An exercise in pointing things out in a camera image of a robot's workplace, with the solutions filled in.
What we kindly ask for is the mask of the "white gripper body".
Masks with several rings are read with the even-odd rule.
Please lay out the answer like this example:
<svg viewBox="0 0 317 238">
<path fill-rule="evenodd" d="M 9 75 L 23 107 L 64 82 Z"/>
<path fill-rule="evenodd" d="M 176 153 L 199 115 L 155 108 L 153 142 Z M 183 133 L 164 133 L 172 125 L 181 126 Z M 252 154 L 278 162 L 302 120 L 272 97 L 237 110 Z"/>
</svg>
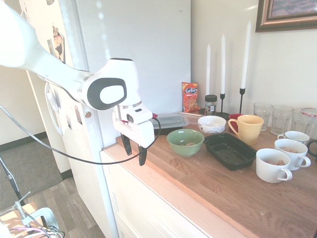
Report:
<svg viewBox="0 0 317 238">
<path fill-rule="evenodd" d="M 114 128 L 144 148 L 155 139 L 152 117 L 145 105 L 115 106 L 112 113 Z"/>
</svg>

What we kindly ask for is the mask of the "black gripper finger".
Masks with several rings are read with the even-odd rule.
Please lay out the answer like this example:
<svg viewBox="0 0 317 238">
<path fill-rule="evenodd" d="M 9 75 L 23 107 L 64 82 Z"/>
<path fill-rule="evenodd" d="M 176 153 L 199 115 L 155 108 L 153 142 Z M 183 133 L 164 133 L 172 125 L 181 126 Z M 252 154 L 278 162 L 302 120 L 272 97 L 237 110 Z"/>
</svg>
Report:
<svg viewBox="0 0 317 238">
<path fill-rule="evenodd" d="M 143 166 L 146 162 L 146 158 L 147 158 L 147 148 L 144 148 L 142 146 L 138 146 L 139 149 L 139 165 Z"/>
<path fill-rule="evenodd" d="M 130 139 L 126 135 L 121 134 L 121 140 L 127 155 L 130 156 L 132 154 Z"/>
</svg>

